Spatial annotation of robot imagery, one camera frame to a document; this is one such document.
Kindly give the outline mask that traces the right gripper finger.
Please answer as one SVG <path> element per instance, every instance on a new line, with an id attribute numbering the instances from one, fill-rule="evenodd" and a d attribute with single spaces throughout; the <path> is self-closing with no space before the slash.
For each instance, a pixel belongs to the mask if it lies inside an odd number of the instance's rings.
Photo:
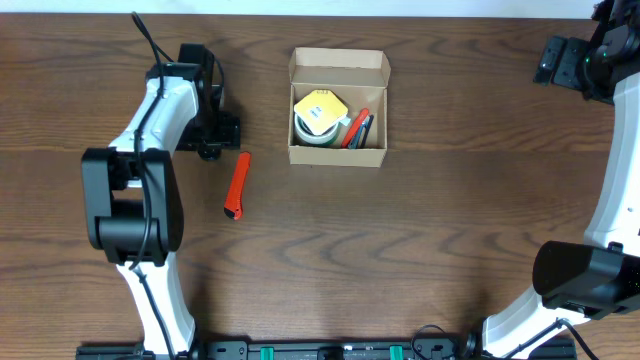
<path id="1" fill-rule="evenodd" d="M 572 90 L 584 90 L 586 85 L 582 79 L 582 63 L 589 49 L 589 42 L 575 37 L 557 37 L 557 40 L 561 43 L 561 49 L 551 82 Z"/>
<path id="2" fill-rule="evenodd" d="M 560 36 L 552 36 L 547 40 L 533 77 L 534 83 L 548 85 L 551 82 L 566 44 L 567 39 Z"/>

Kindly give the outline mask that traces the black cone glue bottle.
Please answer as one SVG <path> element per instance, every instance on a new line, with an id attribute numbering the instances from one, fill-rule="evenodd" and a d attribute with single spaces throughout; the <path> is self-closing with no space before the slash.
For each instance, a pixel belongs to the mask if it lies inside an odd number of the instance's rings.
<path id="1" fill-rule="evenodd" d="M 198 150 L 198 155 L 204 161 L 215 161 L 221 156 L 221 149 L 217 148 L 201 148 Z"/>

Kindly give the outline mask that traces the green tape roll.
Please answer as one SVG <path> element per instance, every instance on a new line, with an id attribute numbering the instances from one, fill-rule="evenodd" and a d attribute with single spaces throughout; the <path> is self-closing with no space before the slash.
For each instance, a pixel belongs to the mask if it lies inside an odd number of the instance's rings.
<path id="1" fill-rule="evenodd" d="M 305 131 L 302 127 L 296 127 L 295 134 L 297 138 L 306 145 L 328 147 L 338 138 L 339 126 L 335 125 L 321 135 L 313 135 L 310 132 Z"/>

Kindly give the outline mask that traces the white tape roll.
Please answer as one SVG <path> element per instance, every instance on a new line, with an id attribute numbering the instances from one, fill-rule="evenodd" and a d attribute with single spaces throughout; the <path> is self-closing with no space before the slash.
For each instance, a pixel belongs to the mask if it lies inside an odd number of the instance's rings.
<path id="1" fill-rule="evenodd" d="M 338 137 L 339 125 L 335 124 L 320 135 L 315 135 L 298 115 L 294 118 L 294 131 L 297 138 L 309 146 L 328 147 Z"/>

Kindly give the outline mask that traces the yellow sticky note pad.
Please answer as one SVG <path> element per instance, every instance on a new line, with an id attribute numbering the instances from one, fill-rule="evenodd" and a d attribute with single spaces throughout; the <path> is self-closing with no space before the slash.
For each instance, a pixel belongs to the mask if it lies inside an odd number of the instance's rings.
<path id="1" fill-rule="evenodd" d="M 348 115 L 347 106 L 330 90 L 314 90 L 294 105 L 294 113 L 313 135 L 322 135 Z"/>

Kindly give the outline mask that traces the orange lighter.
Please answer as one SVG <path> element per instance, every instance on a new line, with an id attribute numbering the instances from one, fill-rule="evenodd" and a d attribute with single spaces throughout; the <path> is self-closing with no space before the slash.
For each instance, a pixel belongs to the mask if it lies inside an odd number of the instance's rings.
<path id="1" fill-rule="evenodd" d="M 363 108 L 356 119 L 351 124 L 347 134 L 343 138 L 341 147 L 343 149 L 359 149 L 366 142 L 366 138 L 373 123 L 374 114 L 368 109 Z"/>

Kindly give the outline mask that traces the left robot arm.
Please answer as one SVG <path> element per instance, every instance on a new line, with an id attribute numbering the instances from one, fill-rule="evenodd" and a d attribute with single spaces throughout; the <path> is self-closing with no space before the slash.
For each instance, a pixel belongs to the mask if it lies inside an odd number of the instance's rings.
<path id="1" fill-rule="evenodd" d="M 205 161 L 241 144 L 238 117 L 220 108 L 219 62 L 202 44 L 184 43 L 176 60 L 146 73 L 146 93 L 126 129 L 81 158 L 88 239 L 124 277 L 142 321 L 135 345 L 87 345 L 79 359 L 206 359 L 177 266 L 184 211 L 173 155 Z"/>

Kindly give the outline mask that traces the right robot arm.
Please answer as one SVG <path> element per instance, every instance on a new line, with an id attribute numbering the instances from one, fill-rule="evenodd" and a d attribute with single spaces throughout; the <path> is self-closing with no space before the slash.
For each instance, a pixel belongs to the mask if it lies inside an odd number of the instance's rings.
<path id="1" fill-rule="evenodd" d="M 548 241 L 536 256 L 531 286 L 484 319 L 461 355 L 468 359 L 539 359 L 574 346 L 564 330 L 639 308 L 639 4 L 595 5 L 590 40 L 551 37 L 534 80 L 578 91 L 614 108 L 614 128 L 598 204 L 580 244 Z"/>

